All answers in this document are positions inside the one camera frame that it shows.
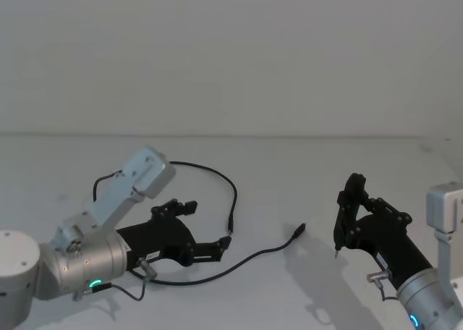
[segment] white table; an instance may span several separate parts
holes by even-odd
[[[398,302],[381,302],[368,284],[378,270],[360,251],[334,259],[336,197],[352,172],[367,177],[367,191],[409,212],[409,235],[436,264],[436,240],[425,224],[425,192],[456,176],[439,155],[414,139],[0,137],[0,227],[49,241],[59,220],[91,201],[96,177],[118,169],[141,145],[170,160],[216,167],[237,184],[235,235],[220,263],[190,268],[156,264],[163,279],[210,276],[250,253],[283,243],[307,222],[307,233],[284,252],[258,258],[229,276],[198,287],[150,286],[142,302],[117,290],[71,301],[34,300],[20,329],[411,329]],[[224,236],[232,194],[219,178],[181,168],[155,201],[137,205],[121,227],[149,217],[170,198],[197,200],[185,219],[199,242]],[[140,281],[118,284],[134,294]],[[386,285],[386,294],[393,294]]]

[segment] white wall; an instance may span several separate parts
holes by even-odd
[[[462,0],[0,0],[0,132],[421,135],[462,70]]]

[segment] white surface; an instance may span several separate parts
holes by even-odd
[[[32,238],[22,232],[0,231],[0,281],[29,271],[39,258],[38,243]]]
[[[223,271],[245,256],[283,243],[307,222],[304,236],[223,279],[188,288],[149,287],[143,302],[109,290],[80,303],[70,296],[35,300],[20,330],[83,329],[316,329],[410,330],[397,302],[382,303],[365,275],[378,267],[364,252],[342,250],[334,259],[333,227],[338,192],[352,172],[368,179],[371,196],[409,212],[409,235],[436,264],[437,243],[425,223],[425,194],[431,185],[456,179],[419,140],[256,138],[0,137],[0,227],[50,240],[56,224],[91,201],[93,180],[117,170],[141,145],[170,160],[216,167],[237,184],[236,231],[220,263],[180,268],[157,263],[164,279],[184,281]],[[136,206],[122,226],[149,217],[149,208],[173,197],[197,200],[185,219],[201,242],[224,236],[231,190],[199,170],[179,168],[155,201]],[[140,281],[118,284],[140,292]],[[386,285],[387,295],[391,286]]]
[[[461,0],[0,0],[0,131],[461,129],[462,20]]]

